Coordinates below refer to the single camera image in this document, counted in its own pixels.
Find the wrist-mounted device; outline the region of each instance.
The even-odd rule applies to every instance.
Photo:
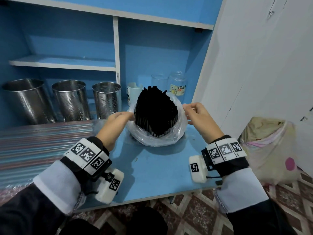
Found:
[[[124,178],[123,172],[110,168],[109,152],[97,137],[82,138],[65,152],[61,162],[73,172],[83,191],[87,181],[99,180],[97,191],[92,193],[106,204],[112,202]]]
[[[245,158],[247,154],[237,139],[229,135],[213,141],[201,153],[202,155],[189,158],[194,182],[205,183],[208,178],[212,178],[208,176],[208,171],[217,170],[220,177],[223,177],[249,166]]]

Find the blue tabletop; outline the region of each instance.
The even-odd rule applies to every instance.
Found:
[[[189,169],[189,157],[201,155],[206,146],[198,131],[188,125],[185,135],[174,145],[148,147],[129,136],[125,129],[110,153],[112,167],[124,172],[124,180],[112,203],[125,203],[153,196],[180,193],[187,190],[216,187],[215,181],[194,183]],[[210,171],[210,176],[219,176]],[[94,195],[89,195],[80,209],[101,206]]]

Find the glass jar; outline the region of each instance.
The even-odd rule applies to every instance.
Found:
[[[156,86],[159,90],[167,89],[168,76],[164,74],[152,74],[151,86]]]
[[[168,90],[182,103],[187,87],[187,77],[181,72],[171,72],[168,79]]]

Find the left hand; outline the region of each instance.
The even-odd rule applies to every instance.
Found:
[[[108,117],[107,122],[97,134],[96,137],[109,152],[113,150],[117,138],[129,120],[134,120],[134,113],[116,112]]]

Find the qr-like marker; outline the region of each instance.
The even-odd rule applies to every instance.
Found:
[[[233,151],[230,149],[230,146],[229,146],[228,143],[219,146],[219,150],[221,151],[221,153],[222,153],[223,155],[226,155],[226,154],[229,154],[229,153],[232,153],[232,152],[233,152]]]
[[[234,149],[235,152],[240,152],[242,151],[242,148],[240,147],[239,143],[237,142],[231,142],[230,143]]]
[[[104,160],[100,157],[98,157],[96,160],[94,160],[90,165],[94,168],[94,169],[98,169],[102,164],[104,163]]]
[[[78,143],[76,146],[74,146],[71,151],[78,155],[86,146],[82,143]]]
[[[190,166],[191,166],[191,172],[198,172],[199,171],[197,163],[191,163]]]
[[[80,157],[86,162],[89,162],[95,155],[96,154],[90,148],[86,148],[85,151],[80,154]]]
[[[209,150],[208,152],[209,152],[210,157],[211,157],[212,159],[215,159],[215,158],[218,158],[218,157],[221,156],[221,155],[219,154],[217,148],[213,148],[213,149]]]
[[[111,182],[111,185],[109,186],[109,189],[116,191],[119,184],[120,184],[120,181],[113,178],[113,181]]]

